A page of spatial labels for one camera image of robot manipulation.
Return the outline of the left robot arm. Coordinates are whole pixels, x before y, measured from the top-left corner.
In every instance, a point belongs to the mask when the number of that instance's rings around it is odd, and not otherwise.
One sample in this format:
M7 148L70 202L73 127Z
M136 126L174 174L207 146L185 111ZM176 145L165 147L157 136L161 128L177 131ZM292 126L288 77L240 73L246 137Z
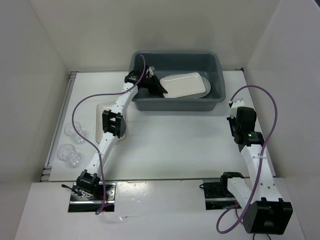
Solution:
M102 113L102 137L99 146L90 142L78 130L75 131L83 140L95 148L92 161L76 180L77 188L88 200L106 197L103 166L112 147L126 133L127 125L124 115L133 97L141 88L147 89L150 94L159 97L163 97L167 93L167 90L153 73L154 68L146 64L143 56L141 58L140 66L136 66L124 78L121 92L110 93L111 96L118 96L118 98L111 109Z

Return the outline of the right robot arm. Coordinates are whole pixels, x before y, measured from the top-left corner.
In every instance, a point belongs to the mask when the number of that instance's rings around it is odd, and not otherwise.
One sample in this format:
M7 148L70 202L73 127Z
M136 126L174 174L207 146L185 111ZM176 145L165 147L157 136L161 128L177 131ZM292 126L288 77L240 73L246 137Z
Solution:
M242 222L248 234L283 235L293 207L284 201L276 187L265 153L266 141L262 133L255 130L257 113L250 107L231 107L227 120L247 166L252 187L239 172L223 173L219 191L225 197L233 195L242 213L230 228L218 232L226 234Z

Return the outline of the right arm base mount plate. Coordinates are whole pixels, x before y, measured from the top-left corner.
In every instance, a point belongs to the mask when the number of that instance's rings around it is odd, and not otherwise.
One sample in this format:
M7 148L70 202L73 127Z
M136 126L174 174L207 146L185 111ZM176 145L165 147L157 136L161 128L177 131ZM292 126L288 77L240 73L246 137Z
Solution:
M204 179L199 188L203 190L206 210L226 210L238 203L232 193L227 190L227 181L231 177Z

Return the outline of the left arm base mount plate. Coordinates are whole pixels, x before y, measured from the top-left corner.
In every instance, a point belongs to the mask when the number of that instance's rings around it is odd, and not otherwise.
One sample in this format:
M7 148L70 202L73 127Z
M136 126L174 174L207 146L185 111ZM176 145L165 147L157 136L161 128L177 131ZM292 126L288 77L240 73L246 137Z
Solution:
M101 183L96 196L78 189L75 182L72 189L68 205L69 213L94 213L103 205L104 190ZM116 184L106 184L106 203L103 212L113 212L115 210L115 196Z

